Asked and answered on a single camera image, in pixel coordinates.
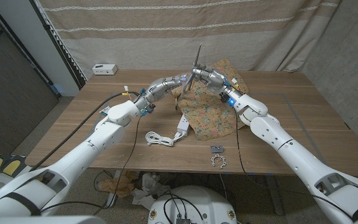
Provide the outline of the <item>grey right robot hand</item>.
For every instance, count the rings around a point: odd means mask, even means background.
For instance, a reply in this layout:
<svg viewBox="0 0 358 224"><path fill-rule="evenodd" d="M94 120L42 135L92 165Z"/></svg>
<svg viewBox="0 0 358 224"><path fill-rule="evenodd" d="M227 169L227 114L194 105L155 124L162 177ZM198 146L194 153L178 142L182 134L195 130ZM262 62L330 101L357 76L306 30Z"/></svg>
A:
<svg viewBox="0 0 358 224"><path fill-rule="evenodd" d="M242 96L226 78L226 75L202 63L195 63L191 70L191 77L201 82L209 91L219 94L221 101L233 107Z"/></svg>

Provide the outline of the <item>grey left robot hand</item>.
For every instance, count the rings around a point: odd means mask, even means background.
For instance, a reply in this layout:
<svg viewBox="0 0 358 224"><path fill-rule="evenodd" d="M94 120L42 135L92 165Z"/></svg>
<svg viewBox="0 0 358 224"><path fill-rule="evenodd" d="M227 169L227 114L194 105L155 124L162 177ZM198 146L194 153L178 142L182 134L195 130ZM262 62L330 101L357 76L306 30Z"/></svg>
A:
<svg viewBox="0 0 358 224"><path fill-rule="evenodd" d="M174 77L159 78L152 82L143 93L135 100L134 104L141 110L152 103L161 100L166 94L171 93L173 89L182 86L186 82L186 74Z"/></svg>

